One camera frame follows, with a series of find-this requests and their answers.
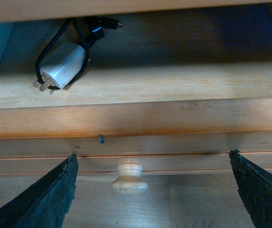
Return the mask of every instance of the power adapter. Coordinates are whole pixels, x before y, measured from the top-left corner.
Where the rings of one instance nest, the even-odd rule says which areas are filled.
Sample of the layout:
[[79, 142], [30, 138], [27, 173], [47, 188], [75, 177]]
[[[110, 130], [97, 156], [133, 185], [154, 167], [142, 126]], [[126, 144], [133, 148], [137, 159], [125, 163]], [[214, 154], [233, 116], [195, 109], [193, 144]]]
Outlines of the power adapter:
[[[89, 35], [83, 35], [76, 18], [68, 18], [37, 58], [35, 70], [38, 79], [33, 85], [39, 87], [41, 91], [45, 91], [47, 88], [52, 90], [63, 89], [78, 81], [87, 68], [89, 49], [97, 40], [104, 37], [102, 28], [117, 29], [123, 26], [118, 20], [104, 17], [93, 16], [83, 17], [83, 19]], [[65, 42], [47, 55], [70, 22], [73, 22], [75, 31], [80, 38], [79, 45]]]
[[34, 86], [45, 91], [51, 84], [63, 89], [79, 72], [84, 61], [83, 47], [63, 42], [41, 62], [40, 73], [46, 78], [43, 84], [35, 81]]

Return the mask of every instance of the drawer knob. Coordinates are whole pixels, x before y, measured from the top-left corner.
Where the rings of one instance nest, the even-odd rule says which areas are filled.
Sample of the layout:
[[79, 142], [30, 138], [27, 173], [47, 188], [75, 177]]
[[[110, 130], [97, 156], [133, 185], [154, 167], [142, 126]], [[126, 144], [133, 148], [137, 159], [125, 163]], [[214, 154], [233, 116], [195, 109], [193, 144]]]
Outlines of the drawer knob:
[[119, 177], [113, 182], [115, 192], [126, 195], [138, 195], [147, 190], [148, 184], [140, 177], [142, 165], [120, 164], [117, 165]]

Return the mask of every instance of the wooden drawer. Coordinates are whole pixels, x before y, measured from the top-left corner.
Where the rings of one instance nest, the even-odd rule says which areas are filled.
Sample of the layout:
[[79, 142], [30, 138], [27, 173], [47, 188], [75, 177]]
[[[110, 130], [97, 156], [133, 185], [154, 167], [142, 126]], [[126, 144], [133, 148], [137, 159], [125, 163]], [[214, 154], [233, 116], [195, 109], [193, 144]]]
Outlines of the wooden drawer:
[[[0, 25], [7, 28], [7, 35], [0, 32], [7, 44], [0, 61], [0, 174], [6, 167], [11, 175], [32, 175], [29, 164], [43, 173], [71, 153], [83, 172], [113, 172], [130, 159], [147, 164], [147, 173], [219, 173], [230, 169], [230, 149], [272, 169], [272, 4], [179, 9], [228, 2], [132, 2], [84, 11], [121, 13], [110, 17], [124, 27], [106, 31], [90, 49], [85, 76], [61, 91], [42, 93], [32, 83], [34, 62], [63, 20]], [[66, 17], [62, 7], [46, 17], [17, 18], [9, 10], [0, 21]], [[123, 14], [148, 10], [166, 11]], [[68, 28], [61, 40], [78, 38]], [[181, 163], [188, 159], [192, 165]], [[85, 161], [102, 164], [87, 170]]]

